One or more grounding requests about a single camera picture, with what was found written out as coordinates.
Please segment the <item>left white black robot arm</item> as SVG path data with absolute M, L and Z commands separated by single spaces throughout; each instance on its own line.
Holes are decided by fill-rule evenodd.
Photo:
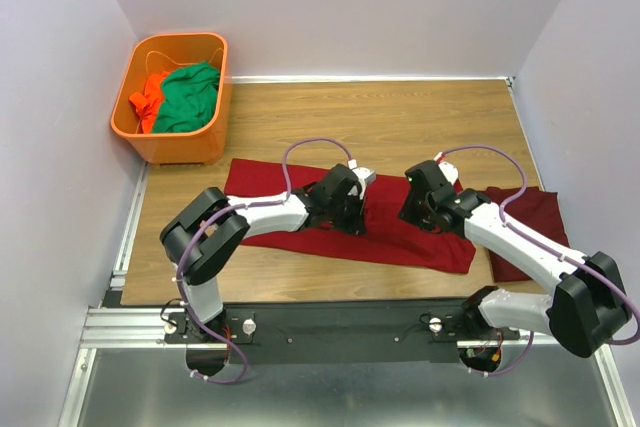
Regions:
M 220 334 L 223 301 L 217 276 L 242 241 L 307 230 L 361 235 L 366 232 L 366 193 L 375 179 L 373 170 L 350 160 L 300 188 L 286 176 L 286 190 L 277 195 L 237 197 L 216 187 L 205 189 L 159 236 L 176 269 L 184 308 L 194 310 L 188 331 L 201 342 Z

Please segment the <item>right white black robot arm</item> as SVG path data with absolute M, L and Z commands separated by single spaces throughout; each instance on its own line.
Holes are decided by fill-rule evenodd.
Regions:
M 588 358 L 632 318 L 616 262 L 603 252 L 587 256 L 508 215 L 487 195 L 456 190 L 457 169 L 427 160 L 409 168 L 409 192 L 400 218 L 426 231 L 454 233 L 508 261 L 543 288 L 513 293 L 488 286 L 463 304 L 460 326 L 480 339 L 498 328 L 550 335 L 570 353 Z

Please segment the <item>red t-shirt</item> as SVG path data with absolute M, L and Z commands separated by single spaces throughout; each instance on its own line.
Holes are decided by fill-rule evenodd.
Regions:
M 327 169 L 289 165 L 294 188 L 319 181 Z M 227 195 L 259 197 L 285 191 L 280 164 L 235 158 L 224 187 Z M 420 230 L 398 216 L 409 184 L 403 177 L 380 175 L 367 188 L 366 232 L 350 235 L 336 229 L 312 228 L 301 232 L 275 232 L 254 236 L 242 243 L 324 257 L 418 266 L 467 274 L 474 259 L 474 245 L 455 233 L 434 234 Z

